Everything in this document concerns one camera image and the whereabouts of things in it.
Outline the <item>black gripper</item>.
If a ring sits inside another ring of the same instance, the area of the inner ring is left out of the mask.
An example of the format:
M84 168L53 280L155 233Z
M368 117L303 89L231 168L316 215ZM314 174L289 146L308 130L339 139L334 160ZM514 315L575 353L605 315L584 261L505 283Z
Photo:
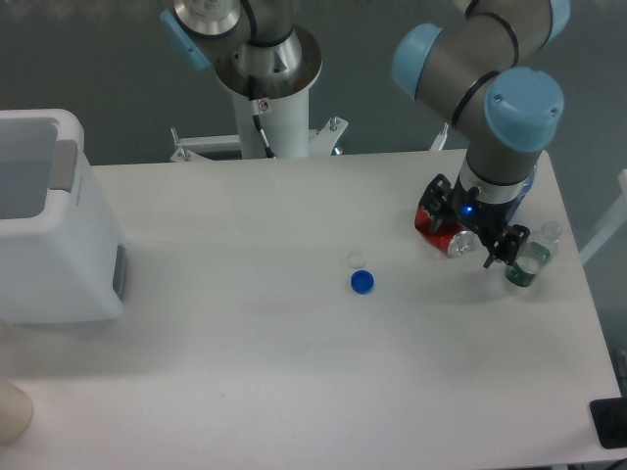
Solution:
M476 174L460 174L457 178L453 189L454 213L458 222L476 234L488 251L484 268L495 262L512 266L526 245L529 228L506 221L506 214L518 193L518 183L497 185ZM437 233L452 220L451 197L450 180L438 173L425 188L418 204L430 219L430 233Z

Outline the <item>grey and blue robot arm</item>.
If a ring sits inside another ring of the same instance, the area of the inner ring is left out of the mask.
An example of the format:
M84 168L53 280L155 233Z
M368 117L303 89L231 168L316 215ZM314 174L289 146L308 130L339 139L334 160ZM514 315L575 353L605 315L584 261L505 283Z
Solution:
M521 65L565 28L566 1L461 1L464 25L423 23L397 46L391 74L469 143L455 181L436 176L419 205L432 229L473 232L488 262L513 265L529 237L511 222L516 201L564 108L557 82ZM246 159L304 158L309 91L319 45L295 22L290 1L175 1L160 16L171 44L195 69L214 70L231 94Z

